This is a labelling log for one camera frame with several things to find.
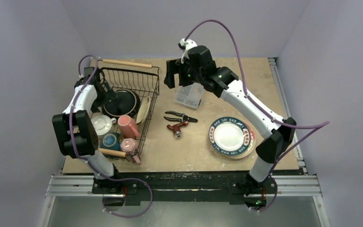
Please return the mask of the pink ceramic mug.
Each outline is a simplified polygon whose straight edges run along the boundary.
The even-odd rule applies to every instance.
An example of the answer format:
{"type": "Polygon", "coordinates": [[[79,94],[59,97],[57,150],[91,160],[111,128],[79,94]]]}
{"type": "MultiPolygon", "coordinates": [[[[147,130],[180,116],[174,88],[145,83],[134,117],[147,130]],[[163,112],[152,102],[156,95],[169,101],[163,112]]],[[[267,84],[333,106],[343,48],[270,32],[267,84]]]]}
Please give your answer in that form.
{"type": "Polygon", "coordinates": [[[117,120],[118,129],[124,138],[139,138],[140,132],[137,123],[128,115],[122,115],[117,120]]]}

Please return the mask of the small cream saucer plate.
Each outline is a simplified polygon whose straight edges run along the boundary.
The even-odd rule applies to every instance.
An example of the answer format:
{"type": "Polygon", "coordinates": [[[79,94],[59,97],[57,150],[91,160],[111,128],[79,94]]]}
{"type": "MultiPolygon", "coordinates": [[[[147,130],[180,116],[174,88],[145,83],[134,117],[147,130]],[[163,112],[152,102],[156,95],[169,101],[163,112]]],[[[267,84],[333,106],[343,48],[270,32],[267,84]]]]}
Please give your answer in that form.
{"type": "Polygon", "coordinates": [[[148,117],[149,109],[151,105],[151,97],[146,96],[141,100],[140,108],[136,117],[136,123],[141,124],[148,117]]]}

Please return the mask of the pink faceted ceramic cup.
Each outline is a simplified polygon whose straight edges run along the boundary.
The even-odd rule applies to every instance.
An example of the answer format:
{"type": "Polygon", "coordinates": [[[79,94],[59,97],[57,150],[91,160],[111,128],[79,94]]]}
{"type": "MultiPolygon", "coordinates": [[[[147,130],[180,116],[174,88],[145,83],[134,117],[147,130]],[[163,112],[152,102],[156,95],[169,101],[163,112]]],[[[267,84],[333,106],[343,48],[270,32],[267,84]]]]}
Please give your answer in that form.
{"type": "Polygon", "coordinates": [[[134,155],[138,148],[138,142],[133,138],[125,138],[122,140],[120,147],[121,151],[134,155]]]}

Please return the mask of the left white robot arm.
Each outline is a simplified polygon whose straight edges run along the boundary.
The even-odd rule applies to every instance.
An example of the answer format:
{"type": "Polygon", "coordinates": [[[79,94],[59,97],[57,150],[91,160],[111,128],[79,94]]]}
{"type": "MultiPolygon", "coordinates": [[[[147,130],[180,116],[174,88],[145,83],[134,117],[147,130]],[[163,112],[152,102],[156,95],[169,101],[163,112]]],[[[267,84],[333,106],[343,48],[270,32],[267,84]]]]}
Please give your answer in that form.
{"type": "Polygon", "coordinates": [[[122,180],[115,176],[114,164],[98,149],[98,136],[90,118],[105,104],[117,99],[114,90],[101,78],[101,70],[86,67],[84,74],[74,85],[74,96],[69,106],[52,117],[62,155],[79,159],[89,166],[97,180],[105,179],[104,188],[109,193],[119,192],[122,180]]]}

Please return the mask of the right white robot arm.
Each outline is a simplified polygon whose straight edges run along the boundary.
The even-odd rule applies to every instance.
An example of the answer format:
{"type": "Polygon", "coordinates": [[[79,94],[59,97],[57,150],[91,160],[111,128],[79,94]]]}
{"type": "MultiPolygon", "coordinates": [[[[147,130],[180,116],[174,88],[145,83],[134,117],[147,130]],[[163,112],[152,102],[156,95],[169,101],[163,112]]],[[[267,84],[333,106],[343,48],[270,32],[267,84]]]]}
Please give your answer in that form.
{"type": "Polygon", "coordinates": [[[245,83],[228,67],[218,67],[210,50],[198,45],[186,50],[186,56],[167,60],[164,84],[175,88],[175,74],[179,86],[200,83],[204,89],[229,103],[247,118],[263,137],[257,146],[257,159],[246,180],[251,192],[259,192],[265,186],[274,164],[293,141],[296,121],[271,111],[254,94],[244,87],[245,83]]]}

